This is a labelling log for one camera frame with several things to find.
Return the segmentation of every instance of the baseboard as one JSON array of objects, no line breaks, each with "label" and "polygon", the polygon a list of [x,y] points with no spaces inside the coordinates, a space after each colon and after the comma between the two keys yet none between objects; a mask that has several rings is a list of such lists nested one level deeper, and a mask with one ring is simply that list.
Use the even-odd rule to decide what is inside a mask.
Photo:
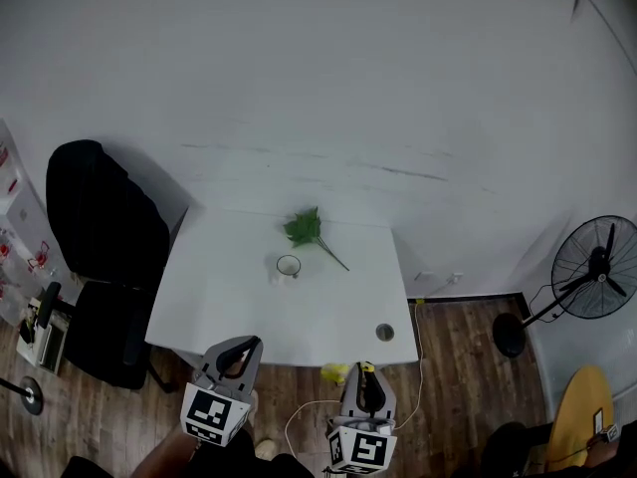
[{"label": "baseboard", "polygon": [[[484,294],[478,296],[447,296],[447,297],[436,297],[432,296],[431,298],[427,298],[428,301],[434,303],[464,303],[467,301],[490,301],[494,299],[506,299],[506,298],[514,298],[516,300],[516,304],[518,305],[518,309],[520,310],[520,317],[522,320],[526,320],[531,316],[531,310],[529,310],[529,304],[525,299],[525,296],[522,292],[511,292],[508,294]],[[422,298],[407,298],[407,303],[416,304]]]}]

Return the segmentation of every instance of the floor lamp base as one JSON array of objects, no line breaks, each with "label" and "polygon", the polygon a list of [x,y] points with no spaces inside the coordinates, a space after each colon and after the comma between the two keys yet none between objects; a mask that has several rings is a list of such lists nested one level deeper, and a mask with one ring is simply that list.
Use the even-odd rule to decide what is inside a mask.
[{"label": "floor lamp base", "polygon": [[494,320],[494,342],[507,358],[518,357],[527,345],[527,334],[514,314],[499,314]]},{"label": "floor lamp base", "polygon": [[29,413],[37,416],[42,412],[44,407],[44,396],[42,395],[42,389],[36,383],[36,380],[32,377],[22,377],[20,381],[20,387],[29,391],[29,396],[21,396],[22,405],[29,411]]}]

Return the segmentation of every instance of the shoe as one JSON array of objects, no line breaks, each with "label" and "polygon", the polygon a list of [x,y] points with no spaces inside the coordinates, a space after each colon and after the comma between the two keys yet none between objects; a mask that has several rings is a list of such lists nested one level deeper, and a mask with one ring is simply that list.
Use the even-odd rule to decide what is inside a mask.
[{"label": "shoe", "polygon": [[261,460],[272,460],[277,456],[277,443],[272,439],[261,441],[255,448],[255,455]]}]

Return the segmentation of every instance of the chair seat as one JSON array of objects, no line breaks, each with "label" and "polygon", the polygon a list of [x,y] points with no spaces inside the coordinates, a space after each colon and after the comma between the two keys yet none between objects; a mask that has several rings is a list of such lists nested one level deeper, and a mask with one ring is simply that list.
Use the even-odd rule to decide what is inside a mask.
[{"label": "chair seat", "polygon": [[133,365],[124,364],[124,350],[128,332],[133,326],[133,316],[142,313],[145,334],[152,304],[153,298],[146,292],[114,284],[87,282],[69,325],[65,357],[99,380],[128,389],[142,388],[150,345],[143,344]]}]

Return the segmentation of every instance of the black fan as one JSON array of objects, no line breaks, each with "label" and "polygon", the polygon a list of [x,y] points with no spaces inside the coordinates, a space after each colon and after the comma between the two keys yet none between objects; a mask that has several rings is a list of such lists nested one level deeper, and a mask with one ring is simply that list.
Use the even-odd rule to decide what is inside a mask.
[{"label": "black fan", "polygon": [[525,328],[561,305],[582,319],[606,317],[637,291],[637,227],[620,216],[600,216],[577,228],[561,245],[553,262],[555,301],[522,323],[513,314],[494,320],[494,341],[509,358],[527,343]]}]

